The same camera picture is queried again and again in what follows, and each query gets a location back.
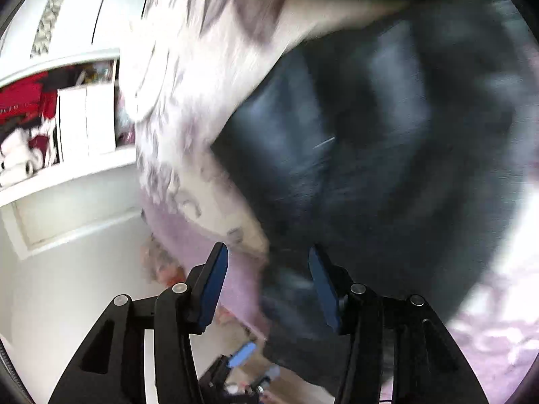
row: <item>open shelf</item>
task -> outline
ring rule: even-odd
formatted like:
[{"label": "open shelf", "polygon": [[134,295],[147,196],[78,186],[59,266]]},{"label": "open shelf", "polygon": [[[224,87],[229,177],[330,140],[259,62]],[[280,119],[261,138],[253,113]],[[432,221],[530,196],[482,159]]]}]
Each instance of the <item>open shelf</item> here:
[{"label": "open shelf", "polygon": [[0,190],[0,207],[55,185],[90,174],[131,165],[135,161],[135,147],[129,145],[117,148],[109,154],[81,159],[78,163],[55,164],[37,172],[30,179]]}]

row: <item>black cloth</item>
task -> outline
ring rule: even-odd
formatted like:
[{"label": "black cloth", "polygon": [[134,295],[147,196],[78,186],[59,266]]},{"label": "black cloth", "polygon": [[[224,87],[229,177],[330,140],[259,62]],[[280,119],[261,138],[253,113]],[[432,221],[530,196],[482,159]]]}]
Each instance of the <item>black cloth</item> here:
[{"label": "black cloth", "polygon": [[[271,361],[337,391],[348,340],[324,323],[314,243],[380,295],[422,294],[442,320],[456,311],[529,161],[524,44],[507,1],[425,3],[300,44],[235,111],[212,151],[270,241]],[[390,336],[386,353],[389,375]]]}]

